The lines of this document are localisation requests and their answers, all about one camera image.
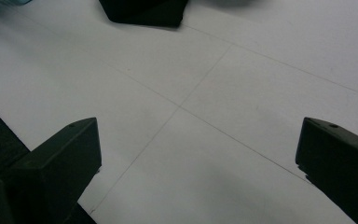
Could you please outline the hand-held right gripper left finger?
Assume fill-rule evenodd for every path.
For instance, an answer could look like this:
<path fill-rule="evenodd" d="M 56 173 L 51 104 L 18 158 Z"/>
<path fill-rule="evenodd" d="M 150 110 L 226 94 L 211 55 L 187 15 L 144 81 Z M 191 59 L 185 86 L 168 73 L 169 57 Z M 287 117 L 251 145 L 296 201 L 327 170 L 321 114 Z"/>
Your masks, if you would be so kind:
<path fill-rule="evenodd" d="M 64 224 L 101 166 L 97 119 L 65 126 L 10 167 L 15 217 L 21 224 Z"/>

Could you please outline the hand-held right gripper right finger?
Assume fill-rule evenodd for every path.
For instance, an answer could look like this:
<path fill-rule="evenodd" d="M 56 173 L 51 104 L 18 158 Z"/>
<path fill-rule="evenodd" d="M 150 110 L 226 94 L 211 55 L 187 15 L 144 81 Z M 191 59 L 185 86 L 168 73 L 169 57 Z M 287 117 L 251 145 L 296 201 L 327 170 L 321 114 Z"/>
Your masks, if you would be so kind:
<path fill-rule="evenodd" d="M 303 119 L 296 164 L 306 178 L 358 224 L 358 135 L 334 123 Z"/>

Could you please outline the light blue plastic basket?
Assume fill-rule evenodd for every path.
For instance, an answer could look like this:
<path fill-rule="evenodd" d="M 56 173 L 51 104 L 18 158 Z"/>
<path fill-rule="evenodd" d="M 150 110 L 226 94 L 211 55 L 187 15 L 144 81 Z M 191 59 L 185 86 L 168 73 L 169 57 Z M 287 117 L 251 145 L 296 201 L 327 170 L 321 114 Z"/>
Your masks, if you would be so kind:
<path fill-rule="evenodd" d="M 33 0 L 0 0 L 0 6 L 23 6 Z"/>

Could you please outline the black cloth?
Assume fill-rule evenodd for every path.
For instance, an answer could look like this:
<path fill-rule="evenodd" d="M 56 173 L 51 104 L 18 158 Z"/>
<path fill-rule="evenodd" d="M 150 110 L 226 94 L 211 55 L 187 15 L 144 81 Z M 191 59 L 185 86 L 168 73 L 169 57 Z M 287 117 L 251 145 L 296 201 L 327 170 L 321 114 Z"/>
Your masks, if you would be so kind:
<path fill-rule="evenodd" d="M 189 0 L 99 0 L 110 21 L 178 28 Z"/>

